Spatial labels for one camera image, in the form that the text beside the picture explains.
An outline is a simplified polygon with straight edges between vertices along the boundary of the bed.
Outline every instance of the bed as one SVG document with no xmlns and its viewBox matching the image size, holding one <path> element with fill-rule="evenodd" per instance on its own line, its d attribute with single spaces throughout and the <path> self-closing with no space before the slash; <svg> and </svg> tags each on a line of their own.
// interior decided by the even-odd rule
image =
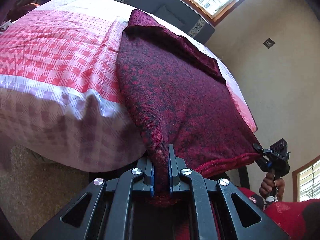
<svg viewBox="0 0 320 240">
<path fill-rule="evenodd" d="M 122 31 L 134 7 L 112 0 L 52 0 L 0 36 L 1 132 L 36 153 L 89 172 L 111 171 L 146 148 L 124 106 L 116 75 Z M 216 58 L 243 120 L 257 130 L 227 67 Z"/>
</svg>

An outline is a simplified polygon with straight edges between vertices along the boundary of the wall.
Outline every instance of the wall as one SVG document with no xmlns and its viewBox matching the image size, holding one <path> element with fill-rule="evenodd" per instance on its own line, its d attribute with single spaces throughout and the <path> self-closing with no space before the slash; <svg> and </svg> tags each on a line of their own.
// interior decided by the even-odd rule
<svg viewBox="0 0 320 240">
<path fill-rule="evenodd" d="M 270 49 L 268 38 L 276 43 Z M 320 154 L 320 22 L 304 0 L 246 0 L 206 46 L 237 80 L 263 147 L 285 138 L 291 171 Z M 248 173 L 258 192 L 265 174 L 255 163 Z M 284 200 L 292 201 L 291 172 L 284 180 Z"/>
</svg>

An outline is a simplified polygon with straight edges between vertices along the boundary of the red blanket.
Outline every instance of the red blanket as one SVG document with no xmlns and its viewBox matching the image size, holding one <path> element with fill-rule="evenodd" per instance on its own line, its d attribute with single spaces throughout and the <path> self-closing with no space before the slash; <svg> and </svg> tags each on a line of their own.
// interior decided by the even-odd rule
<svg viewBox="0 0 320 240">
<path fill-rule="evenodd" d="M 153 17 L 132 11 L 117 58 L 119 86 L 156 168 L 168 182 L 168 144 L 187 167 L 210 177 L 259 158 L 217 61 Z"/>
</svg>

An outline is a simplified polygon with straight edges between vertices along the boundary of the black gripper frame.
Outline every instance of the black gripper frame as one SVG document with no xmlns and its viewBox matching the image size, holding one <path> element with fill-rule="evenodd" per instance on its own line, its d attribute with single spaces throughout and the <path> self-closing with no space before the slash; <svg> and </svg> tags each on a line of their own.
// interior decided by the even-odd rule
<svg viewBox="0 0 320 240">
<path fill-rule="evenodd" d="M 282 138 L 277 141 L 270 146 L 270 149 L 264 149 L 257 143 L 253 144 L 253 148 L 262 155 L 260 159 L 256 160 L 256 163 L 263 172 L 274 170 L 275 179 L 279 179 L 289 173 L 290 165 L 288 161 L 290 152 L 288 152 L 288 143 L 285 139 Z"/>
<path fill-rule="evenodd" d="M 218 240 L 218 234 L 221 240 L 290 239 L 230 181 L 204 179 L 184 169 L 184 160 L 175 157 L 170 145 L 170 194 L 188 200 L 191 240 Z M 130 240 L 133 219 L 139 219 L 134 217 L 132 198 L 153 197 L 153 190 L 154 167 L 142 157 L 137 168 L 117 179 L 91 182 L 31 240 Z"/>
</svg>

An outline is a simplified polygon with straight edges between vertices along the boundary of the headboard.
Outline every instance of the headboard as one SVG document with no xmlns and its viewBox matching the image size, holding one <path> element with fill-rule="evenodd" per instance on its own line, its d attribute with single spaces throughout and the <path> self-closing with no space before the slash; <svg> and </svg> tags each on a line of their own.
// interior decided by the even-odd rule
<svg viewBox="0 0 320 240">
<path fill-rule="evenodd" d="M 151 13 L 204 44 L 214 28 L 181 0 L 116 0 Z"/>
</svg>

